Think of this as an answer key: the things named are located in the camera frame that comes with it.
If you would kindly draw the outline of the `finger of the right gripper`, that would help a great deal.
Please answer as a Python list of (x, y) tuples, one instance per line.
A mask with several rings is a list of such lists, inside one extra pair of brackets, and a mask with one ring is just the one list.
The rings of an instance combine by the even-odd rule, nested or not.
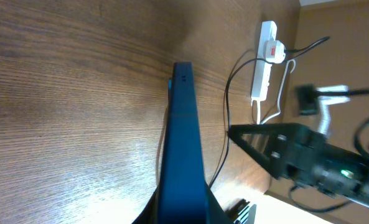
[(237, 124), (228, 137), (275, 179), (286, 175), (289, 147), (299, 133), (295, 123)]

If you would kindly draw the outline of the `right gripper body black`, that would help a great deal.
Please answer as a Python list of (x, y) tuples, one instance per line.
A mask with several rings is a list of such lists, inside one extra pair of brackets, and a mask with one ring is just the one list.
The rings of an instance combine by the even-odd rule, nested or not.
[(326, 143), (325, 136), (301, 124), (280, 124), (277, 131), (277, 179), (298, 188), (314, 187), (369, 208), (369, 159)]

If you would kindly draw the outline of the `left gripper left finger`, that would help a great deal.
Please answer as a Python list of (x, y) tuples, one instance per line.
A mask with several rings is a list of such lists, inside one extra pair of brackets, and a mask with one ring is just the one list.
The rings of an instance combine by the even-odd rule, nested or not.
[(157, 200), (159, 195), (159, 187), (156, 187), (154, 193), (144, 207), (143, 211), (133, 221), (133, 224), (154, 224), (157, 217)]

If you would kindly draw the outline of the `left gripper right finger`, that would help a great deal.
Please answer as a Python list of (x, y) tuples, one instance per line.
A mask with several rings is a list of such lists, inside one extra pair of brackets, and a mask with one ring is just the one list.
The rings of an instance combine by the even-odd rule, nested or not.
[(207, 223), (208, 224), (254, 224), (256, 204), (245, 199), (240, 200), (233, 208), (225, 212), (215, 198), (210, 187), (205, 184), (207, 195)]

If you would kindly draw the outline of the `blue Samsung smartphone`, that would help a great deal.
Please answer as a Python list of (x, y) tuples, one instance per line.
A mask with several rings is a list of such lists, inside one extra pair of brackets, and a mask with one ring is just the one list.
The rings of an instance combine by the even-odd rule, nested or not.
[(207, 196), (190, 62), (174, 64), (157, 200), (157, 223), (205, 223)]

